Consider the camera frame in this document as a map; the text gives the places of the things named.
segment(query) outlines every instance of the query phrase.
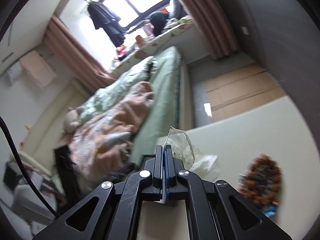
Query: clear plastic bag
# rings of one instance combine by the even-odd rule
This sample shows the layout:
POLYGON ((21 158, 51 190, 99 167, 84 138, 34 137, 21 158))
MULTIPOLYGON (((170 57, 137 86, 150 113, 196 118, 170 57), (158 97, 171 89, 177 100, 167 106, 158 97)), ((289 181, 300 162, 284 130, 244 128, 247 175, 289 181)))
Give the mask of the clear plastic bag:
POLYGON ((182 160, 185 169, 194 172, 201 179, 215 182, 219 176, 217 155, 207 155, 194 146, 187 133, 171 127, 164 145, 170 144, 172 155, 182 160))

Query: white table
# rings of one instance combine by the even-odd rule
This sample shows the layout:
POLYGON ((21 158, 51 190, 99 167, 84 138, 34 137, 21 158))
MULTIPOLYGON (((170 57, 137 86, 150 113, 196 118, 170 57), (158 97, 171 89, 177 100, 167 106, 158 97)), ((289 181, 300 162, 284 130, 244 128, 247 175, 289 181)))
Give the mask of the white table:
MULTIPOLYGON (((320 160, 304 119, 288 97, 187 134, 204 154, 218 155, 218 179, 235 188, 239 174, 261 153, 276 160, 283 176, 273 220, 293 240, 305 236, 320 214, 320 160)), ((159 138, 158 144, 164 141, 159 138)), ((184 201, 175 208, 144 203, 138 239, 189 239, 184 201)))

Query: green bed sheet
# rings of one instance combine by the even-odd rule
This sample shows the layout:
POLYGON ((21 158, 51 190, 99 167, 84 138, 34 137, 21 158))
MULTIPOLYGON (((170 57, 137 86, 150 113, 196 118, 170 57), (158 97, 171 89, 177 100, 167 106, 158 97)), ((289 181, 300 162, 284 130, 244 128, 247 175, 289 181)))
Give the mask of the green bed sheet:
POLYGON ((143 155, 155 153, 159 137, 168 134, 175 126, 179 114, 179 67, 181 55, 175 47, 170 47, 155 56, 159 69, 150 78, 154 91, 154 104, 143 126, 137 134, 130 161, 140 164, 143 155))

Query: pink curtain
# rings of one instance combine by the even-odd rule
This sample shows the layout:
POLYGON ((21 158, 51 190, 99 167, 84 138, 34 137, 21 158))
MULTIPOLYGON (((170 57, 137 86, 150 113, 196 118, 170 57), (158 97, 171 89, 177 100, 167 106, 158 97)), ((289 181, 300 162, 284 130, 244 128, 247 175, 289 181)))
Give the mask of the pink curtain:
POLYGON ((238 50, 238 43, 217 0, 181 0, 202 33, 214 59, 238 50))
POLYGON ((93 58, 56 15, 52 16, 43 41, 91 92, 116 80, 116 76, 93 58))

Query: cardboard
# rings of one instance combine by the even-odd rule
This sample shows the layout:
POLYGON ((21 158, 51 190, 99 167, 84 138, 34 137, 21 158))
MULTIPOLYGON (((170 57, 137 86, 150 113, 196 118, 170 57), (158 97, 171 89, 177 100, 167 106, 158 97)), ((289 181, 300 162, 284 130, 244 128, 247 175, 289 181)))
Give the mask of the cardboard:
POLYGON ((212 122, 262 106, 285 92, 256 63, 205 81, 206 95, 212 111, 212 122))

